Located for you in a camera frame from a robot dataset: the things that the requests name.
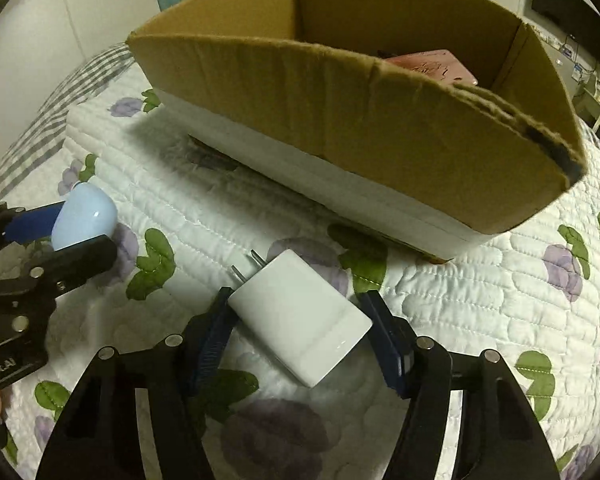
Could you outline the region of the light blue earbuds case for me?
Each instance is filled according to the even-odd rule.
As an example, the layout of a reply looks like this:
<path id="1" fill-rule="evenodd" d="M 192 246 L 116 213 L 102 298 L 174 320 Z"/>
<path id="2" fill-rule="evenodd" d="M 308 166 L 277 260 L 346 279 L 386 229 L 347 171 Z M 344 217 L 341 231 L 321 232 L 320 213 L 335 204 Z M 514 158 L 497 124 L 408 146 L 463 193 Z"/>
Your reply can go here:
<path id="1" fill-rule="evenodd" d="M 106 235 L 112 237 L 118 223 L 114 201 L 88 182 L 77 184 L 69 193 L 54 223 L 50 241 L 53 250 Z"/>

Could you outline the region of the white charger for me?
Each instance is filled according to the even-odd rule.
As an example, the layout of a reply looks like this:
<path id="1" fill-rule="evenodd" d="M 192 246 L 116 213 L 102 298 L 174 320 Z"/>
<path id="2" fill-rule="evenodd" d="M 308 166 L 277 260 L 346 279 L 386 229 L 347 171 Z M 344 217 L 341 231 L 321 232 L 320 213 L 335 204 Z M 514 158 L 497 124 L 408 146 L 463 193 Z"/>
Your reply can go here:
<path id="1" fill-rule="evenodd" d="M 258 266 L 228 298 L 238 318 L 302 385 L 321 382 L 363 339 L 373 322 L 293 250 Z"/>

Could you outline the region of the pink glitter case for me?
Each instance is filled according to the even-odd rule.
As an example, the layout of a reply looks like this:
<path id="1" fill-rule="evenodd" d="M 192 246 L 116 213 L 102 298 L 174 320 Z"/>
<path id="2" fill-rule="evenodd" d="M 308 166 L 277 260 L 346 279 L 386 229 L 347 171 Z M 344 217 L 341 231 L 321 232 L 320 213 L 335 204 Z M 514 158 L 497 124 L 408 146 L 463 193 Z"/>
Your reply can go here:
<path id="1" fill-rule="evenodd" d="M 431 50 L 386 58 L 386 62 L 423 74 L 444 84 L 476 86 L 478 79 L 449 50 Z"/>

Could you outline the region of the grey checked bed sheet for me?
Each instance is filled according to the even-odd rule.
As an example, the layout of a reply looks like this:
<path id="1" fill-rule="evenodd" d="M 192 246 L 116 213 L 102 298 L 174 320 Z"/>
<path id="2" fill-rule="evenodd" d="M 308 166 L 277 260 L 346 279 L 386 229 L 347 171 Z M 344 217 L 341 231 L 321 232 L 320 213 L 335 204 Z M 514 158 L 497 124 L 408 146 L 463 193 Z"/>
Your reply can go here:
<path id="1" fill-rule="evenodd" d="M 48 96 L 0 163 L 0 202 L 64 144 L 71 107 L 98 96 L 134 63 L 126 44 L 114 44 L 80 65 Z"/>

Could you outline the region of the floral white quilt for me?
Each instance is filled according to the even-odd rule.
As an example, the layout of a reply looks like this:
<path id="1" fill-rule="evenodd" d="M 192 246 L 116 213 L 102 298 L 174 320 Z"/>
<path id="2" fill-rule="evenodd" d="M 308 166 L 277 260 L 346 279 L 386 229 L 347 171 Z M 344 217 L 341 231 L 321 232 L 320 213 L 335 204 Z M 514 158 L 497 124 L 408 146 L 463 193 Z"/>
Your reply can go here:
<path id="1" fill-rule="evenodd" d="M 3 453 L 35 477 L 57 416 L 95 351 L 153 346 L 254 269 L 296 252 L 354 299 L 390 310 L 451 351 L 495 348 L 538 416 L 562 479 L 600 454 L 600 140 L 583 126 L 588 175 L 513 232 L 433 264 L 350 228 L 321 206 L 195 142 L 132 64 L 70 108 L 62 148 L 5 197 L 36 207 L 79 180 L 117 204 L 114 268 L 58 301 L 50 362 L 3 396 Z M 204 445 L 220 479 L 379 479 L 406 411 L 368 344 L 300 386 L 237 327 L 204 392 Z"/>

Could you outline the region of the brown cardboard box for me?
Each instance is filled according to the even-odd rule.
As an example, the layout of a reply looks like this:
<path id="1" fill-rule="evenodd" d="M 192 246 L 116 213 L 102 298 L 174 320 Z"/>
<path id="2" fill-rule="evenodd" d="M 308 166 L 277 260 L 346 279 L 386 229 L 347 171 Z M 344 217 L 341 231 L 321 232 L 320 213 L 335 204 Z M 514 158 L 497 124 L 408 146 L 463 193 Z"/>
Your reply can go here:
<path id="1" fill-rule="evenodd" d="M 588 170 L 541 41 L 489 0 L 183 0 L 128 46 L 203 144 L 438 260 L 520 226 Z M 386 62 L 440 49 L 478 84 Z"/>

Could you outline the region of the wall mounted black television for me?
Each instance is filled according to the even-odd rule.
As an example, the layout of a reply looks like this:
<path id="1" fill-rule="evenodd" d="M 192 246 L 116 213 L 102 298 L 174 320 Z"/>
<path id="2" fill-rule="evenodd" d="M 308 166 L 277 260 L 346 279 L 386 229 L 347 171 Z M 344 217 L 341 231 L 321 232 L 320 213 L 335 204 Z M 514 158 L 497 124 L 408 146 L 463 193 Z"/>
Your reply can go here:
<path id="1" fill-rule="evenodd" d="M 532 0 L 531 9 L 565 32 L 600 63 L 600 14 L 584 0 Z"/>

